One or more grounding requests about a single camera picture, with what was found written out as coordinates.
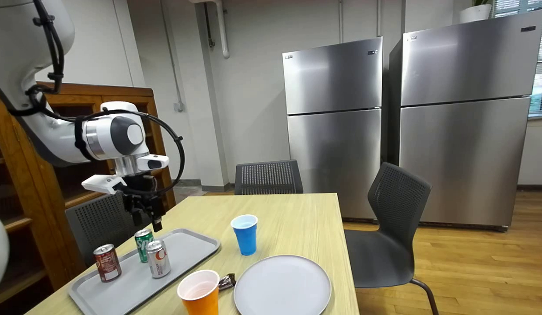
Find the can lid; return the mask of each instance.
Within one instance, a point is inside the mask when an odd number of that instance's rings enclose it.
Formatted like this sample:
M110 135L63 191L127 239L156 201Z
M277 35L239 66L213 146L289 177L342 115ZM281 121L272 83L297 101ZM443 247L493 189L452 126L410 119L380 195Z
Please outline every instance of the can lid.
M157 251L161 249L163 246L164 246L164 242L162 240L157 239L156 241L151 241L150 243L147 244L147 251L148 252Z
M113 244L101 245L100 247L94 250L94 255L105 254L114 248L115 246L113 246Z
M137 231L135 233L135 237L141 237L141 236L145 236L145 235L148 235L152 233L152 230L151 229L142 229L140 231Z

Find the soda can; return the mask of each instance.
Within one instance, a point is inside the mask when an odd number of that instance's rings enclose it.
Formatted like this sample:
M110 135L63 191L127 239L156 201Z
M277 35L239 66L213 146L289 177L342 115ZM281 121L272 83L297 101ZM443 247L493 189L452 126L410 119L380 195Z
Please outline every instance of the soda can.
M151 229L143 229L135 233L136 249L139 252L141 263L148 261L147 245L154 240Z
M113 244L102 245L94 250L96 267L102 282L111 281L121 275L121 266L115 246Z
M150 273L153 278L161 278L170 272L168 254L164 241L151 241L147 245L148 263L150 265Z

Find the stainless steel refrigerator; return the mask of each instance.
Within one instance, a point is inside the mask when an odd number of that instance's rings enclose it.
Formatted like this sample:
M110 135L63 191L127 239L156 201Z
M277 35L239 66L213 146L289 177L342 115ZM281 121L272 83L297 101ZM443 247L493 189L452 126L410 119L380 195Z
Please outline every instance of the stainless steel refrigerator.
M379 170L381 37L283 54L290 157L304 193L336 192L345 218L373 219Z
M511 224L541 29L537 10L405 33L389 54L387 160L432 184L421 221Z

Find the white pot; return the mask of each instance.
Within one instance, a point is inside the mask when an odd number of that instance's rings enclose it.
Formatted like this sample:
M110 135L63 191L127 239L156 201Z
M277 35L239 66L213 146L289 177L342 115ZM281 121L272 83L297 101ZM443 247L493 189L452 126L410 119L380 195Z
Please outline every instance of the white pot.
M465 10L459 12L459 22L467 23L486 20L487 18L489 18L490 8L490 4L481 4L480 6L466 8Z

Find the wooden table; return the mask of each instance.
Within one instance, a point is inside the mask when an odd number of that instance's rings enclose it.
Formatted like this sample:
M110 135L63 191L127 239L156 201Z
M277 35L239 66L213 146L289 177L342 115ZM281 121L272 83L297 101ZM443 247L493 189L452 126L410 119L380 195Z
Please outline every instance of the wooden table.
M242 256L230 221L248 213L259 219L257 252ZM327 272L333 286L331 300L323 314L359 313L339 202L334 193L189 197L169 211L163 217L162 224L164 229L155 236L177 228L187 228L220 240L219 251L194 270L213 269L219 275L235 273L236 277L240 277L247 267L268 256L289 254L307 257ZM133 249L135 242L131 238L117 247L117 254L122 256ZM94 269L95 266L92 266L83 274ZM176 294L182 278L134 313L187 314ZM67 293L69 285L72 285L72 281L39 303L29 314L80 314ZM239 314L234 305L233 289L220 294L219 307L221 315Z

